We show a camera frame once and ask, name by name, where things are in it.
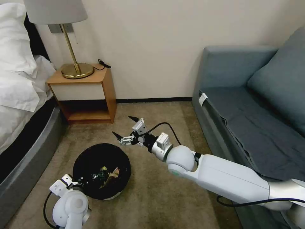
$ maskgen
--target nightstand shelf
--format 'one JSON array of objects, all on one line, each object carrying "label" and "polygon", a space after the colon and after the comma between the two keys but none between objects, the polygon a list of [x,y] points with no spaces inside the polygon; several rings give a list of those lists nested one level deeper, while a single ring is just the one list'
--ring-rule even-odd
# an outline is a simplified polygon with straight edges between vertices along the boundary
[{"label": "nightstand shelf", "polygon": [[113,123],[116,97],[110,69],[82,79],[66,79],[58,70],[47,83],[69,124]]}]

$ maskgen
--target gray bed frame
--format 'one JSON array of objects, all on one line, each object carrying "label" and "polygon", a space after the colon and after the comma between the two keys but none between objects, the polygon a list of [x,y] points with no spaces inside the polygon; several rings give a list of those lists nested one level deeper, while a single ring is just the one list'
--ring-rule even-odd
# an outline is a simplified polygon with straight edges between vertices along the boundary
[{"label": "gray bed frame", "polygon": [[[35,26],[25,20],[34,55],[49,59]],[[4,228],[27,198],[52,159],[63,130],[60,109],[55,107],[40,136],[19,164],[0,184],[0,228]]]}]

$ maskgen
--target white pillow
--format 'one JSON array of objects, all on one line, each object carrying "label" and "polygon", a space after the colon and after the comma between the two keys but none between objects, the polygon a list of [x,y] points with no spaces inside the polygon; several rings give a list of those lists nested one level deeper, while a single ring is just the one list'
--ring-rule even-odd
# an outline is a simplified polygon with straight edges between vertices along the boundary
[{"label": "white pillow", "polygon": [[0,5],[0,69],[32,74],[37,68],[24,26],[25,16],[22,4]]},{"label": "white pillow", "polygon": [[0,105],[34,112],[38,103],[31,80],[0,69]]}]

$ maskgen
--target wall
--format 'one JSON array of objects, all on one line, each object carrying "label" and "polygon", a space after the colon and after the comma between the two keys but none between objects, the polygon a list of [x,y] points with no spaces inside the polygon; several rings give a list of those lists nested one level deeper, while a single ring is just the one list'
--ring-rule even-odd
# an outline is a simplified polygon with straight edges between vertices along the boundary
[{"label": "wall", "polygon": [[[69,35],[76,58],[110,63],[119,99],[191,96],[205,46],[279,46],[305,22],[304,0],[83,2],[89,18]],[[71,63],[63,35],[37,28],[51,61]]]}]

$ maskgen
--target beige carpet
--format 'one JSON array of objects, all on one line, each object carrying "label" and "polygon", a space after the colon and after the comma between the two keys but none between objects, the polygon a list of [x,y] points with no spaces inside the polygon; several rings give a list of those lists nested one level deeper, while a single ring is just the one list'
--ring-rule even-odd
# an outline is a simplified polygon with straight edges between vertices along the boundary
[{"label": "beige carpet", "polygon": [[[144,117],[148,127],[169,122],[182,144],[196,152],[209,154],[198,120],[190,102],[119,104],[114,124],[70,126],[45,172],[6,228],[49,228],[43,219],[43,203],[49,186],[65,173],[72,173],[75,159],[86,148],[108,142],[119,145],[111,131],[129,135],[133,121],[128,115]],[[155,135],[166,132],[177,145],[167,126],[157,128]],[[192,181],[173,176],[165,163],[148,153],[145,147],[121,147],[128,155],[132,175],[122,194],[114,200],[89,198],[92,214],[84,229],[144,228],[241,228],[233,208],[217,204],[216,195]],[[57,197],[50,197],[47,214]]]}]

